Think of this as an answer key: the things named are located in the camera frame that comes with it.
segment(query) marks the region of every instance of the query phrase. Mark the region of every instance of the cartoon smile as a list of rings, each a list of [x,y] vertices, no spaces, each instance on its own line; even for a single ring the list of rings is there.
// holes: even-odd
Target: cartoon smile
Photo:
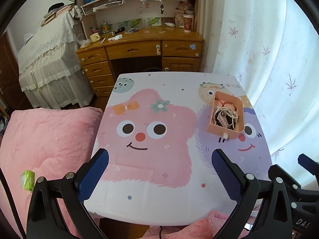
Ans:
[[[244,151],[251,150],[251,148],[255,148],[255,146],[253,144],[250,144],[250,147],[248,147],[246,149],[238,149],[238,151],[244,152]]]
[[[132,142],[130,142],[126,147],[131,147],[133,149],[136,149],[136,150],[147,150],[147,148],[137,148],[137,147],[133,147],[131,146]]]

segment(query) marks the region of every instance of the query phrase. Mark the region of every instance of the yellow mug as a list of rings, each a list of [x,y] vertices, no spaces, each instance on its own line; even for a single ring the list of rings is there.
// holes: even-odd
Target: yellow mug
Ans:
[[[99,33],[94,33],[90,36],[90,39],[92,42],[98,42],[101,39],[101,36]]]

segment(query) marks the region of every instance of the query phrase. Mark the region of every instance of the cartoon nose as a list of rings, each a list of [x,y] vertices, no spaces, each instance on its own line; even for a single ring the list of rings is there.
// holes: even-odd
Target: cartoon nose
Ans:
[[[142,132],[137,133],[136,136],[135,136],[135,139],[136,139],[136,141],[138,141],[138,142],[142,142],[142,141],[144,141],[144,139],[145,139],[145,134],[142,133]]]
[[[241,142],[244,142],[246,140],[246,137],[244,134],[240,134],[238,138]]]

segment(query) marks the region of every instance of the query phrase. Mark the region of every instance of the pink blanket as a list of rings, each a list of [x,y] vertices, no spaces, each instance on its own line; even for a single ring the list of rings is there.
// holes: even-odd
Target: pink blanket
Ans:
[[[102,110],[91,107],[33,109],[12,114],[0,147],[0,167],[25,230],[31,193],[20,187],[20,174],[31,170],[35,172],[35,179],[44,176],[53,180],[67,172],[76,172],[90,160],[102,115]],[[0,199],[2,212],[20,235],[1,183]],[[59,204],[70,232],[79,236],[64,203],[59,201]]]
[[[212,239],[221,229],[228,219],[224,213],[212,210],[208,213],[207,218],[187,226],[183,230],[177,231],[176,227],[164,227],[162,239]],[[141,239],[158,239],[160,227],[151,227]],[[248,235],[248,231],[243,230],[239,238]]]

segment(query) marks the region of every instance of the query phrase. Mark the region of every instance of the orange bow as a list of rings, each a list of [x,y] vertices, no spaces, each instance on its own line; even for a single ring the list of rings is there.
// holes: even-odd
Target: orange bow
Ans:
[[[132,103],[123,105],[123,104],[117,104],[113,106],[113,110],[115,111],[116,115],[123,114],[126,110],[136,110],[139,108],[139,104],[137,101],[132,101]]]

